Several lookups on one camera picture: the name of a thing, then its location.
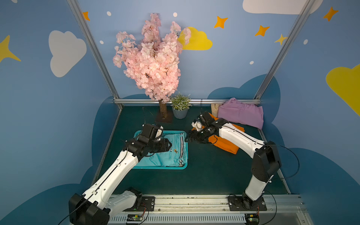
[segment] potted plant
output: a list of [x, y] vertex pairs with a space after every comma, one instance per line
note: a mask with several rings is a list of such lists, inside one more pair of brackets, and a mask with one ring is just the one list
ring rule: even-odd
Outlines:
[[189, 106], [191, 106], [189, 96], [179, 93], [175, 97], [170, 97], [170, 100], [174, 116], [178, 119], [184, 119], [188, 113]]

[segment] teal plastic tray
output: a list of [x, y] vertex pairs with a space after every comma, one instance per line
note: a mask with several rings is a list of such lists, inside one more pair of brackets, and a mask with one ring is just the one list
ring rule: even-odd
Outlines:
[[[141, 130], [138, 130], [134, 137], [138, 136]], [[181, 134], [183, 133], [184, 139], [186, 137], [186, 132], [181, 130], [164, 130], [162, 134], [162, 138], [165, 135], [168, 134]], [[184, 142], [184, 152], [186, 152], [186, 155], [188, 156], [188, 143]], [[183, 170], [188, 166], [188, 163], [186, 162], [183, 166], [134, 166], [133, 169], [155, 169], [155, 170]]]

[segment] white cloud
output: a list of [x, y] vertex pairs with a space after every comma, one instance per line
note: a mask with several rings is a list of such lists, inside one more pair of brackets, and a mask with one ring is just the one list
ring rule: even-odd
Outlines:
[[57, 77], [63, 77], [86, 53], [84, 40], [76, 38], [70, 31], [52, 31], [49, 35], [49, 47], [53, 54], [50, 68]]
[[[306, 0], [244, 0], [248, 13], [299, 14]], [[323, 0], [315, 0], [310, 13], [315, 12]]]

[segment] aluminum frame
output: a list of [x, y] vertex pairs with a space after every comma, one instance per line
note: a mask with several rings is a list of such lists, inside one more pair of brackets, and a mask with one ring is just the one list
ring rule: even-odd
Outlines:
[[103, 163], [104, 163], [106, 154], [108, 153], [109, 146], [110, 146], [111, 140], [112, 140], [112, 138], [113, 138], [113, 135], [114, 135], [114, 132], [115, 132], [117, 123], [118, 123], [118, 121], [119, 121], [121, 111], [122, 111], [122, 105], [119, 105], [119, 113], [118, 113], [118, 115], [117, 115], [117, 117], [116, 117], [115, 124], [114, 124], [114, 126], [113, 126], [113, 129], [112, 129], [112, 131], [111, 131], [109, 140], [108, 140], [108, 142], [107, 142], [107, 144], [106, 144], [106, 147], [105, 147], [103, 156], [101, 157], [100, 163], [99, 163], [98, 168], [97, 168], [97, 170], [96, 170], [96, 173], [95, 173], [95, 175], [94, 175], [93, 181], [91, 182], [91, 186], [92, 186], [92, 185], [98, 180], [98, 178], [99, 178], [100, 170], [101, 170], [101, 167], [103, 166]]
[[110, 73], [105, 65], [105, 62], [104, 62], [103, 58], [101, 57], [100, 51], [99, 51], [97, 45], [95, 44], [95, 40], [94, 40], [93, 35], [91, 34], [90, 28], [87, 25], [87, 22], [85, 21], [85, 18], [84, 18], [84, 15], [82, 13], [79, 3], [77, 2], [77, 0], [67, 0], [67, 2], [70, 6], [72, 13], [74, 14], [74, 16], [77, 20], [77, 23], [80, 26], [82, 33], [85, 36], [85, 39], [91, 49], [91, 52], [94, 55], [96, 62], [98, 63], [98, 66], [101, 70], [101, 73], [103, 74], [103, 76], [105, 78], [106, 83], [108, 84], [111, 94], [113, 95], [114, 99], [120, 98], [119, 94], [117, 93], [116, 87], [111, 79]]
[[[148, 223], [155, 224], [172, 224], [172, 221], [164, 220], [165, 217], [183, 217], [183, 216], [221, 216], [225, 219], [220, 219], [212, 223], [241, 223], [233, 216], [242, 216], [245, 213], [256, 213], [255, 211], [230, 211], [228, 205], [228, 195], [214, 194], [214, 195], [156, 195], [145, 194], [143, 196], [155, 196], [154, 211], [149, 214], [152, 217], [159, 219], [152, 219]], [[293, 214], [301, 224], [313, 225], [312, 220], [307, 212], [302, 198], [298, 194], [280, 194], [280, 195], [264, 195], [264, 201], [267, 206], [267, 211], [261, 211], [260, 216], [272, 215], [277, 206], [277, 214], [289, 215]], [[127, 214], [142, 214], [142, 212], [121, 212], [114, 219], [109, 221], [109, 224], [124, 224]], [[184, 223], [209, 223], [208, 220], [183, 220]]]
[[[191, 104], [223, 104], [228, 99], [191, 99]], [[261, 103], [260, 99], [238, 99], [238, 101], [258, 105]], [[159, 104], [158, 100], [151, 99], [114, 99], [115, 104]]]
[[267, 86], [269, 85], [271, 79], [275, 75], [276, 71], [278, 70], [281, 62], [284, 60], [286, 54], [288, 53], [291, 45], [294, 43], [297, 35], [299, 34], [301, 28], [304, 26], [307, 18], [310, 15], [310, 10], [312, 5], [314, 4], [315, 0], [307, 0], [305, 5], [303, 6], [302, 10], [300, 11], [299, 16], [296, 18], [293, 27], [291, 28], [288, 38], [285, 39], [285, 43], [283, 43], [282, 47], [278, 55], [276, 56], [273, 64], [271, 65], [269, 71], [267, 72], [264, 80], [262, 81], [259, 89], [257, 90], [254, 99], [260, 99], [262, 94], [265, 92]]
[[[267, 142], [264, 132], [263, 132], [261, 129], [259, 129], [259, 128], [258, 128], [258, 131], [259, 131], [259, 133], [260, 133], [261, 139], [262, 139], [264, 142]], [[283, 175], [283, 172], [281, 172], [281, 169], [278, 169], [278, 175], [279, 175], [280, 178], [284, 178], [284, 175]], [[290, 191], [290, 189], [289, 189], [288, 184], [286, 183], [286, 180], [285, 180], [285, 179], [281, 179], [281, 181], [283, 182], [283, 184], [284, 184], [284, 186], [285, 186], [286, 192], [287, 192], [288, 194], [291, 194], [291, 191]]]

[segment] table surface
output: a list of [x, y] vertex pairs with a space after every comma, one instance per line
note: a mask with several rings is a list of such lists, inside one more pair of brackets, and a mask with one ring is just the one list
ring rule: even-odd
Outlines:
[[[146, 123], [154, 123], [159, 106], [125, 106], [121, 112], [100, 175], [110, 167], [124, 146], [124, 140], [130, 140], [136, 131]], [[190, 107], [187, 116], [173, 118], [172, 123], [161, 123], [164, 130], [191, 130], [191, 122], [200, 112], [211, 112], [210, 107]], [[245, 133], [261, 140], [257, 128], [238, 124]], [[249, 184], [252, 159], [241, 149], [237, 154], [226, 152], [212, 144], [190, 142], [188, 145], [188, 166], [183, 170], [133, 169], [114, 191], [121, 194], [129, 187], [144, 194], [242, 194]], [[280, 179], [273, 180], [265, 188], [272, 194], [286, 194]]]

